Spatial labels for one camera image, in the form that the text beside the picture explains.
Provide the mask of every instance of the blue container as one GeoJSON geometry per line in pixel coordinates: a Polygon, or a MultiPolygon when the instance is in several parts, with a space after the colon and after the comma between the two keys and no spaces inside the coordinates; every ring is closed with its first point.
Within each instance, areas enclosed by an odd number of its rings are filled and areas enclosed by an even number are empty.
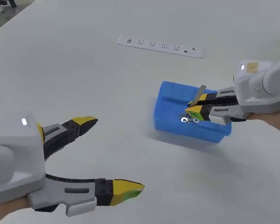
{"type": "MultiPolygon", "coordinates": [[[[231,124],[226,126],[210,121],[183,123],[179,115],[187,103],[194,99],[199,88],[178,83],[163,82],[154,108],[155,129],[218,143],[231,134],[231,124]]],[[[205,93],[216,92],[205,90],[205,93]]]]}

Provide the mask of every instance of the led light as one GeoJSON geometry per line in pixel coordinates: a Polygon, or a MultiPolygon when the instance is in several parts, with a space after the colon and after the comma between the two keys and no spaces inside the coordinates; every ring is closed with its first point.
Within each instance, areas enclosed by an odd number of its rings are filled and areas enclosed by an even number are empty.
{"type": "Polygon", "coordinates": [[[23,123],[24,126],[27,125],[27,121],[26,121],[25,118],[22,119],[22,123],[23,123]]]}

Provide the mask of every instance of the tan label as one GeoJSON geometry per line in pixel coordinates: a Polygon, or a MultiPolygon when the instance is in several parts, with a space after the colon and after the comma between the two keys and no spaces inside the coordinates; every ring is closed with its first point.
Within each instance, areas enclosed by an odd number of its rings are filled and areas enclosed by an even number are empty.
{"type": "Polygon", "coordinates": [[[247,63],[247,73],[257,73],[258,72],[258,62],[247,63]]]}

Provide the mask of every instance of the floor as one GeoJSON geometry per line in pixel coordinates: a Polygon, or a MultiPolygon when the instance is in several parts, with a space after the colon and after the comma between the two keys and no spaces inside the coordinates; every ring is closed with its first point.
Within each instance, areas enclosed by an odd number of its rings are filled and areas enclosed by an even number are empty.
{"type": "Polygon", "coordinates": [[[11,8],[10,5],[1,7],[0,27],[2,27],[5,23],[14,18],[17,14],[19,14],[22,10],[29,6],[33,1],[34,0],[15,0],[18,6],[17,8],[11,8]]]}

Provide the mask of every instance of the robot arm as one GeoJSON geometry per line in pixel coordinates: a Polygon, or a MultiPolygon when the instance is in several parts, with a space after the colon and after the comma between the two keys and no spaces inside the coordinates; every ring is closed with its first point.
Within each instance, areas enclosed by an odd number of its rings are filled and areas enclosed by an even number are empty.
{"type": "Polygon", "coordinates": [[[250,113],[280,111],[280,61],[243,61],[234,76],[234,87],[203,94],[185,112],[202,120],[227,125],[245,121],[250,113]]]}
{"type": "Polygon", "coordinates": [[[28,196],[33,209],[63,203],[74,216],[136,197],[144,185],[127,180],[69,179],[45,173],[45,161],[88,132],[98,120],[80,117],[42,128],[31,113],[0,117],[0,204],[28,196]]]}

